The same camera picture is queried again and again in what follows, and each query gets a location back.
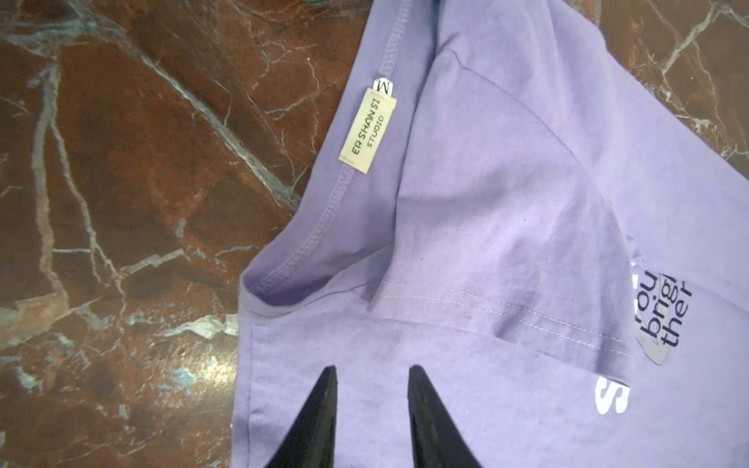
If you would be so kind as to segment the purple t-shirt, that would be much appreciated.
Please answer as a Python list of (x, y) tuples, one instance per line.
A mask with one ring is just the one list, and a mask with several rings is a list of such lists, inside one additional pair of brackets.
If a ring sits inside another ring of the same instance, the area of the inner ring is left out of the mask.
[(748, 463), (748, 182), (562, 1), (377, 1), (239, 284), (231, 465), (337, 370), (335, 465), (409, 467), (419, 365), (486, 467)]

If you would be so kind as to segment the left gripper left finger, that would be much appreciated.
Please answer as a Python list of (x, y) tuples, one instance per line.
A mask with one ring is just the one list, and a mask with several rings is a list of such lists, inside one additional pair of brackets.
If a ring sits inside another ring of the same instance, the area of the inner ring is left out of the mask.
[(337, 371), (322, 370), (267, 468), (332, 468), (337, 427)]

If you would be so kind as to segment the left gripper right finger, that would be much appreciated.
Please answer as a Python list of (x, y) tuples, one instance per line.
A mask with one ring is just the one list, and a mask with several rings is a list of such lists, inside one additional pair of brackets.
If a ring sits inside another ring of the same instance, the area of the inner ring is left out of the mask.
[(409, 370), (408, 405), (416, 468), (481, 467), (422, 366)]

